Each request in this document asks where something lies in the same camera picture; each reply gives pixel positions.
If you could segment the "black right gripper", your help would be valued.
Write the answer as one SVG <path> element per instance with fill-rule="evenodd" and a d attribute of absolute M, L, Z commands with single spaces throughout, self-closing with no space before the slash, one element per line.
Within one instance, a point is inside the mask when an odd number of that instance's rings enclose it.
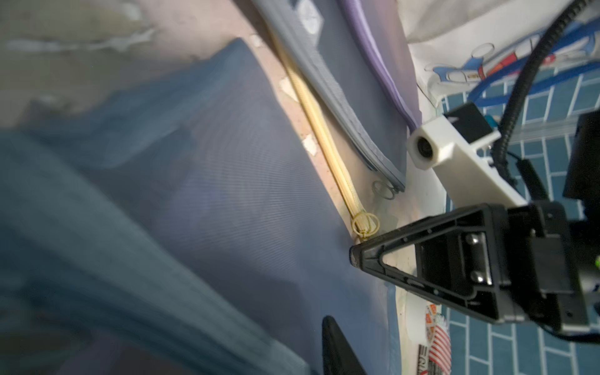
<path fill-rule="evenodd" d="M 569 220 L 548 199 L 509 211 L 479 204 L 354 245 L 349 261 L 465 316 L 511 323 L 507 253 L 512 290 L 528 320 L 550 334 L 597 334 L 589 311 L 599 310 L 598 112 L 578 120 L 563 196 L 582 203 L 584 219 Z"/>

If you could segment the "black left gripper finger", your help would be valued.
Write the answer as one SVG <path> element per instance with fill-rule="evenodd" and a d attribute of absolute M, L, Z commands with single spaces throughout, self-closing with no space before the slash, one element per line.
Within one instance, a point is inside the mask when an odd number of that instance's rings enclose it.
<path fill-rule="evenodd" d="M 322 320 L 322 357 L 325 375 L 367 374 L 332 316 Z"/>

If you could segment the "blue mesh pencil pouch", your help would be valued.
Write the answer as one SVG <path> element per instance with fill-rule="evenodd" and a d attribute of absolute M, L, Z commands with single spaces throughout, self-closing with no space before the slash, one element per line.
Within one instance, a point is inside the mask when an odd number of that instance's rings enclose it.
<path fill-rule="evenodd" d="M 1 372 L 401 371 L 392 289 L 250 48 L 1 133 Z"/>

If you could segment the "grey purple mesh pouch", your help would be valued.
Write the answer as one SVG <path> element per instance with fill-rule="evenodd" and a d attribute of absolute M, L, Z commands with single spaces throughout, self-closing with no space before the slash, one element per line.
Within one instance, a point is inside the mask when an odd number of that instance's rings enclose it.
<path fill-rule="evenodd" d="M 397 3 L 254 5 L 367 166 L 404 191 L 407 138 L 423 120 Z"/>

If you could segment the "white canvas Doraemon tote bag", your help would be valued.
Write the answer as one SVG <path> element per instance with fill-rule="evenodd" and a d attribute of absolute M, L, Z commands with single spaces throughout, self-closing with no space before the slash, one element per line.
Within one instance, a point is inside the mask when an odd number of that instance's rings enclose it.
<path fill-rule="evenodd" d="M 399 1 L 417 84 L 434 104 L 466 95 L 503 106 L 522 66 L 567 1 Z"/>

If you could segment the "striped tape roll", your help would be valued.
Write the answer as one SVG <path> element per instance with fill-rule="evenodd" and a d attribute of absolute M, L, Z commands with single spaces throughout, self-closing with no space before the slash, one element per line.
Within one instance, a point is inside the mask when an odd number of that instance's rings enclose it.
<path fill-rule="evenodd" d="M 452 344 L 448 320 L 434 304 L 426 305 L 426 344 L 419 346 L 418 375 L 450 375 L 452 373 Z"/>

